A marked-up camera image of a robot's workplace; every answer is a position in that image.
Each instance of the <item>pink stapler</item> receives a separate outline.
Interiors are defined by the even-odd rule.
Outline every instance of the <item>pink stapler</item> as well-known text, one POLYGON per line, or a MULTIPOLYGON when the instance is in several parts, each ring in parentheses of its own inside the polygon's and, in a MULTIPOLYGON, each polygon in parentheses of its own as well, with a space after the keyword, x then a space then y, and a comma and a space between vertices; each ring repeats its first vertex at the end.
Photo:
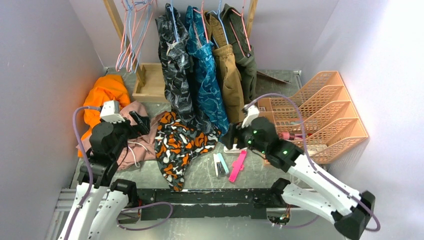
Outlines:
POLYGON ((243 162, 245 161, 246 155, 248 154, 247 151, 242 150, 240 155, 238 155, 238 158, 235 162, 232 163, 232 171, 231 175, 229 176, 229 181, 234 183, 236 181, 237 175, 243 168, 245 167, 243 165, 243 162))

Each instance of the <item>robotic arm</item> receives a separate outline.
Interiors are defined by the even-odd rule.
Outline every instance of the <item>robotic arm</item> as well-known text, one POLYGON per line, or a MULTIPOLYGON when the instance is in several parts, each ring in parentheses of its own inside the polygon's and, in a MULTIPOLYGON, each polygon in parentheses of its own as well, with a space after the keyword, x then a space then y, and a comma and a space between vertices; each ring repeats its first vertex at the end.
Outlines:
POLYGON ((232 149, 237 139, 238 149, 259 151, 272 166, 304 181, 316 192, 303 190, 282 178, 271 190, 280 201, 309 210, 334 224, 343 236, 358 240, 371 219, 375 196, 340 182, 310 161, 301 148, 280 139, 274 124, 258 116, 257 107, 250 106, 243 123, 232 123, 222 137, 225 146, 232 149))

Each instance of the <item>white cable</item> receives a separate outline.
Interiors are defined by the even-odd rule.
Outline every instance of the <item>white cable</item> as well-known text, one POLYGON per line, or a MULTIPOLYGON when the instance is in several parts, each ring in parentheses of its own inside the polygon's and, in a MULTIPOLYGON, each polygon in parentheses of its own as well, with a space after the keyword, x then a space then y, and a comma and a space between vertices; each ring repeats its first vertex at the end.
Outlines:
POLYGON ((139 143, 139 142, 135 142, 135 141, 128 141, 129 144, 137 144, 142 146, 144 149, 146 149, 147 152, 149 152, 149 150, 147 149, 147 147, 145 147, 143 144, 139 143))
POLYGON ((136 155, 134 154, 134 151, 131 149, 131 147, 129 147, 128 146, 128 149, 131 151, 131 154, 132 154, 132 156, 134 157, 134 165, 137 167, 137 168, 140 168, 141 167, 141 165, 140 164, 138 164, 138 162, 136 161, 136 155))

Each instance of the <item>clothes rack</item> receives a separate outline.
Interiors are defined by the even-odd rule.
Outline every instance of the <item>clothes rack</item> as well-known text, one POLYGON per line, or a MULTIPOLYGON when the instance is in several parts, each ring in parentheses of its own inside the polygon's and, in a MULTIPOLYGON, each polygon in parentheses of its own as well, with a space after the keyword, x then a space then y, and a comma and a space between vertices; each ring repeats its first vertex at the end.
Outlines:
MULTIPOLYGON (((118 12, 117 6, 115 5, 114 0, 103 0, 104 6, 109 13, 110 20, 115 27, 116 33, 118 34, 119 39, 122 39, 124 34, 124 24, 121 20, 121 16, 118 12)), ((250 0, 249 11, 247 14, 246 21, 246 31, 247 36, 250 36, 252 32, 253 20, 255 18, 256 6, 258 4, 258 0, 250 0)), ((130 41, 127 39, 125 48, 128 47, 130 41)), ((151 81, 149 82, 148 78, 145 76, 147 72, 147 68, 151 66, 151 63, 148 63, 147 67, 143 64, 140 66, 138 59, 133 63, 133 69, 135 68, 135 75, 137 77, 137 81, 134 87, 134 92, 132 95, 134 98, 141 102, 167 102, 164 96, 164 88, 165 83, 163 81, 151 81)))

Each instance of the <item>wall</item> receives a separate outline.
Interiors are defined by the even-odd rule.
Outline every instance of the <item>wall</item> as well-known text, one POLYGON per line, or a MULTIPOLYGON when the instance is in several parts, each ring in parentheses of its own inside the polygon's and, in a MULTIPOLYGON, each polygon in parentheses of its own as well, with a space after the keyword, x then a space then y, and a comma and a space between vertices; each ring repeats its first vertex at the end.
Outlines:
POLYGON ((68 1, 4 1, 0 23, 0 238, 41 240, 77 164, 73 111, 104 70, 68 1))
MULTIPOLYGON (((250 42, 254 46, 256 62, 260 69, 299 70, 311 53, 338 0, 259 0, 250 42)), ((121 41, 102 1, 70 1, 82 25, 94 43, 105 67, 114 67, 121 41)), ((165 12, 168 0, 158 0, 154 18, 165 12)), ((200 0, 174 0, 174 7, 183 14, 188 5, 201 6, 200 0)), ((242 0, 223 1, 241 9, 242 0)), ((120 0, 115 4, 124 18, 120 0)), ((216 10, 218 0, 204 1, 204 8, 216 10)), ((245 16, 249 10, 246 1, 245 16)), ((158 63, 158 31, 154 21, 147 31, 141 62, 158 63)))
POLYGON ((424 235, 423 7, 422 1, 340 0, 302 68, 303 80, 340 71, 368 130, 357 166, 332 169, 376 195, 382 228, 363 240, 424 235))

